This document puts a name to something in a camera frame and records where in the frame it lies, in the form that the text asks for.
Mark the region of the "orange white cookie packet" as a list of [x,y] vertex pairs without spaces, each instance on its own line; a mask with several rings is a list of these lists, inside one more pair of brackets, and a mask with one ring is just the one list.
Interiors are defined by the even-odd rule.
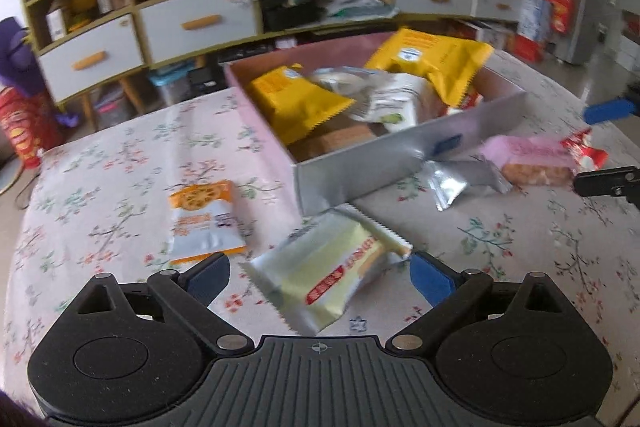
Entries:
[[192,184],[169,196],[171,228],[168,255],[172,265],[199,262],[212,254],[246,251],[235,217],[229,180]]

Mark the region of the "wooden cabinet with white drawers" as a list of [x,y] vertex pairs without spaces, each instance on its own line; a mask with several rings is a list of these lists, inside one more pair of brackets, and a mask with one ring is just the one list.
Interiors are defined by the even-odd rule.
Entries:
[[88,101],[97,87],[116,82],[141,106],[131,78],[217,50],[265,38],[317,34],[377,24],[459,17],[514,23],[523,0],[378,0],[382,14],[320,16],[293,11],[280,25],[267,22],[273,0],[22,0],[30,43],[52,102]]

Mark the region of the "pale green wafer packet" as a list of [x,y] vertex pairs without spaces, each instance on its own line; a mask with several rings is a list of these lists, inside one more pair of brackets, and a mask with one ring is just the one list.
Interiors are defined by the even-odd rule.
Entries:
[[361,287],[405,262],[412,250],[399,234],[343,204],[309,219],[242,270],[290,329],[313,336],[345,313]]

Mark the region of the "white snack bag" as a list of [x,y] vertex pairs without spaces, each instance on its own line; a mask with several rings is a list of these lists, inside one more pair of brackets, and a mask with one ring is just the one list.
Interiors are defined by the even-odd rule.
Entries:
[[445,110],[428,80],[405,72],[342,66],[316,69],[309,80],[354,100],[346,110],[351,120],[382,124],[387,132],[416,127]]

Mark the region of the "yellow snack bag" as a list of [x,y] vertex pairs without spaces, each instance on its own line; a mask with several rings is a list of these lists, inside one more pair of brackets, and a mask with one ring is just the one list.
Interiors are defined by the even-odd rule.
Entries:
[[364,65],[425,78],[448,106],[459,107],[495,49],[486,42],[401,28]]
[[247,92],[280,142],[289,146],[344,113],[356,101],[280,66],[250,82]]

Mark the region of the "pink cardboard snack box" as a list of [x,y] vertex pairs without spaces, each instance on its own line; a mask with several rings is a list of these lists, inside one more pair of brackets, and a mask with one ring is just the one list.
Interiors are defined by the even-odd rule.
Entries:
[[268,167],[305,217],[410,176],[424,161],[469,150],[493,135],[507,134],[522,121],[526,92],[485,66],[473,80],[473,87],[484,96],[479,106],[394,133],[382,124],[370,124],[373,136],[368,141],[310,159],[292,154],[254,104],[250,83],[279,66],[298,64],[303,75],[322,67],[361,67],[387,38],[390,34],[381,32],[324,40],[224,64],[224,75],[228,85],[236,89],[243,120],[265,143]]

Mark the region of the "pink cake packet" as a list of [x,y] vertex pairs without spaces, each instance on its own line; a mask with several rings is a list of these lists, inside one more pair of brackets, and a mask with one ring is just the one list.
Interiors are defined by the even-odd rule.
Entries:
[[516,185],[567,186],[577,172],[567,148],[546,136],[496,135],[480,147],[480,155]]

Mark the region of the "silver foil packet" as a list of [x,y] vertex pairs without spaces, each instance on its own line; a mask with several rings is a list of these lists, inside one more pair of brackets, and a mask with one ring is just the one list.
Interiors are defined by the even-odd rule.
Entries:
[[438,211],[449,209],[460,197],[508,194],[513,188],[487,160],[429,160],[423,171]]

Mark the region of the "purple plush toy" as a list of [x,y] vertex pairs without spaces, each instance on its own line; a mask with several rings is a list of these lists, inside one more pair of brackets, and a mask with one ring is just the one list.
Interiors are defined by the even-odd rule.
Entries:
[[27,31],[15,17],[0,23],[0,75],[3,86],[31,98],[47,91],[32,47],[24,40]]

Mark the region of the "floral tablecloth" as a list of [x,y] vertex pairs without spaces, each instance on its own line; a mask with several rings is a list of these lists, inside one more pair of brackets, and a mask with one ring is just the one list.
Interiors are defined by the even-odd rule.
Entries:
[[[6,294],[1,393],[31,414],[27,363],[89,277],[139,282],[169,265],[168,197],[191,183],[232,181],[248,251],[295,228],[265,135],[241,116],[239,95],[216,93],[159,110],[47,153],[22,222]],[[606,425],[639,421],[639,213],[623,199],[561,187],[435,208],[423,174],[358,202],[367,215],[455,268],[515,281],[549,273],[608,348]]]

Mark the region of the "red snack packet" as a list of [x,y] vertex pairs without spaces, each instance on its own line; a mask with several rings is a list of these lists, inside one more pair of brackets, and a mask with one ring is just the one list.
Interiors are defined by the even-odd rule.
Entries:
[[590,172],[602,169],[608,161],[608,152],[594,147],[591,143],[590,127],[576,131],[561,141],[561,144],[572,155],[578,172]]

